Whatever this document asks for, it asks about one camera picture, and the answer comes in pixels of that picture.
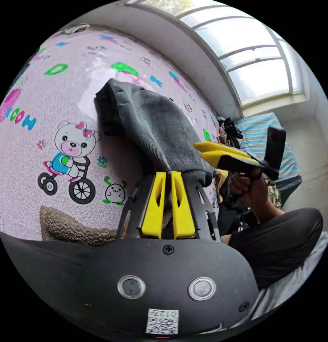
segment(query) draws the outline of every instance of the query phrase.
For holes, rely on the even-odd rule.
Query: white sticker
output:
[[[175,335],[178,334],[178,310],[149,309],[146,326],[147,334]]]

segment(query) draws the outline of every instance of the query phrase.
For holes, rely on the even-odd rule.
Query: person's knee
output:
[[[317,229],[323,229],[323,216],[316,208],[303,208],[303,221],[309,226],[315,226]]]
[[[302,229],[306,235],[320,235],[323,230],[323,217],[321,212],[316,208],[302,208],[298,210],[298,227]]]

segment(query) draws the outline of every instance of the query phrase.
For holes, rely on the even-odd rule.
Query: striped blanket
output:
[[[264,158],[269,126],[281,128],[281,125],[273,112],[250,116],[235,122],[242,131],[241,149],[250,150],[259,157]],[[286,140],[285,151],[280,167],[279,179],[275,181],[281,194],[282,204],[302,182],[300,169],[296,163],[295,156]]]

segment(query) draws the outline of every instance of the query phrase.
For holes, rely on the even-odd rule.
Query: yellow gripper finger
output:
[[[203,141],[203,142],[196,142],[193,144],[193,147],[199,150],[200,152],[211,152],[211,151],[224,151],[228,153],[238,154],[242,157],[250,157],[246,152],[243,152],[235,147],[231,147],[224,144],[217,144],[212,141]]]
[[[141,227],[143,235],[161,239],[163,225],[164,199],[165,199],[165,172],[157,172],[151,191],[149,203]]]
[[[172,171],[172,218],[174,239],[191,237],[195,234],[195,226],[182,174]]]
[[[224,152],[224,151],[221,151],[221,150],[201,153],[201,158],[204,159],[206,162],[208,162],[210,165],[212,165],[214,168],[225,170],[222,165],[219,166],[220,159],[223,156],[230,156],[230,157],[232,157],[234,159],[243,161],[243,162],[245,162],[247,164],[251,164],[251,165],[254,165],[254,166],[260,165],[260,163],[258,161],[256,161],[255,159],[250,158],[249,155],[247,155],[248,157],[247,156],[240,156],[239,154],[234,154],[234,153],[230,153],[230,152]]]

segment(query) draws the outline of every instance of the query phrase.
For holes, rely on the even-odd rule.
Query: qr code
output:
[[[178,334],[178,318],[149,317],[146,333],[159,335]]]

